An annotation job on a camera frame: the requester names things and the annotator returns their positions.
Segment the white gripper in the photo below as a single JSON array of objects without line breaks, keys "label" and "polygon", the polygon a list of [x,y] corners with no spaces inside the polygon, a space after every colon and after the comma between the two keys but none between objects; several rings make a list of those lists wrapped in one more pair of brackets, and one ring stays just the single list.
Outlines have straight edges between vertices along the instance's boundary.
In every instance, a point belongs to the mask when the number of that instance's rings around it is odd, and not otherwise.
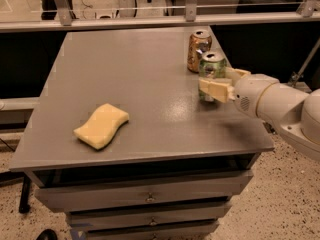
[{"label": "white gripper", "polygon": [[279,80],[264,74],[250,74],[247,70],[226,67],[226,78],[200,77],[199,89],[205,96],[222,103],[235,99],[236,108],[249,117],[276,118],[280,113],[275,98]]}]

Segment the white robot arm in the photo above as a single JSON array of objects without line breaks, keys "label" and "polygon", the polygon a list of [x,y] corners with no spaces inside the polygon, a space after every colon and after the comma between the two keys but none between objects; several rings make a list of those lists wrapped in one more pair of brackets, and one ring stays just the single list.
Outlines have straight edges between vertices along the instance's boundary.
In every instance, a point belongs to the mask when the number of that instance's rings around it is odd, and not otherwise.
[{"label": "white robot arm", "polygon": [[298,90],[278,79],[226,68],[224,78],[200,77],[199,89],[215,100],[233,101],[248,117],[260,118],[293,148],[320,161],[320,90]]}]

